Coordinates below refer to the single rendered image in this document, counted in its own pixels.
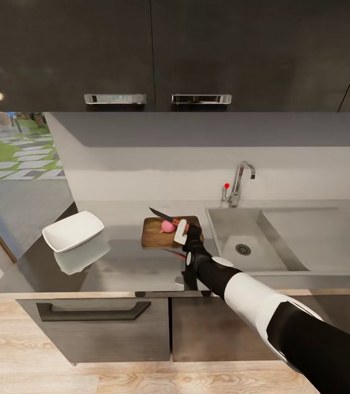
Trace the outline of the cutting board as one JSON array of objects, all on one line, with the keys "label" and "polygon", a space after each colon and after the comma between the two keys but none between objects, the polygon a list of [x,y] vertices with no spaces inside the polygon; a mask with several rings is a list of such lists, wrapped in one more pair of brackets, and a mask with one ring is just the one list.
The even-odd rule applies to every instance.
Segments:
[{"label": "cutting board", "polygon": [[[172,218],[179,221],[184,219],[186,220],[186,224],[200,228],[200,222],[197,216],[177,216]],[[164,219],[160,217],[149,217],[144,219],[141,239],[141,243],[144,247],[182,245],[174,241],[178,225],[175,225],[175,230],[171,233],[162,232],[162,221],[164,221]],[[188,231],[185,230],[183,236],[186,235],[187,232]],[[201,233],[200,240],[202,243],[204,242],[203,233]]]}]

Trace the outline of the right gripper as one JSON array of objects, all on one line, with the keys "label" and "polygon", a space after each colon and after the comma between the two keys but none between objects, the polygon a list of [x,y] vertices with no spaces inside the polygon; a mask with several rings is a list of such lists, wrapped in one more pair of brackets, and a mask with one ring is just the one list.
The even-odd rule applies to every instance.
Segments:
[{"label": "right gripper", "polygon": [[191,243],[193,241],[201,242],[201,240],[200,240],[201,233],[202,233],[201,227],[198,228],[193,225],[189,225],[189,230],[187,232],[187,237],[186,237],[187,240],[185,242],[185,245],[183,245],[182,250],[184,252],[187,252],[189,243]]}]

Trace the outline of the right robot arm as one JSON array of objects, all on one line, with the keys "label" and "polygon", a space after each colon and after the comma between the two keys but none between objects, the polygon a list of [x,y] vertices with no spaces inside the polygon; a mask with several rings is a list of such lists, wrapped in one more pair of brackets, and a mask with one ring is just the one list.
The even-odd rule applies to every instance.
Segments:
[{"label": "right robot arm", "polygon": [[350,334],[324,322],[301,302],[277,292],[213,257],[200,240],[202,228],[178,224],[190,272],[241,317],[292,370],[321,394],[350,394]]}]

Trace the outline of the vidalia onion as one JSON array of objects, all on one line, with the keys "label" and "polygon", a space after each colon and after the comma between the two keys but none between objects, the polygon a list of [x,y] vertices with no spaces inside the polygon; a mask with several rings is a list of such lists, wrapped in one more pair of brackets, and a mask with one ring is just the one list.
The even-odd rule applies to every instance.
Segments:
[{"label": "vidalia onion", "polygon": [[[158,217],[160,217],[160,216],[158,216]],[[164,218],[161,218],[161,219],[164,219]],[[177,224],[173,224],[173,223],[164,219],[164,221],[162,221],[162,232],[167,232],[167,233],[173,232],[175,230],[175,225],[177,225]]]}]

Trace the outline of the parer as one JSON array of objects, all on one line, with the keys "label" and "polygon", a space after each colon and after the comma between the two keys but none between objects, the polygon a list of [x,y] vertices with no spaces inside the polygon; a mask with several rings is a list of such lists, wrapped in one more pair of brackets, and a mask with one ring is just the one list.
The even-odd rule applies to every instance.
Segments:
[{"label": "parer", "polygon": [[[152,213],[156,214],[157,216],[160,216],[161,218],[164,218],[165,220],[167,220],[167,221],[169,221],[169,222],[171,222],[173,224],[177,224],[178,225],[179,222],[180,222],[179,220],[177,220],[175,218],[172,218],[172,217],[169,217],[168,215],[165,215],[165,214],[163,214],[161,212],[158,212],[157,210],[154,210],[153,208],[151,208],[151,211],[152,211]],[[186,231],[189,230],[189,225],[188,224],[186,225],[185,230]]]}]

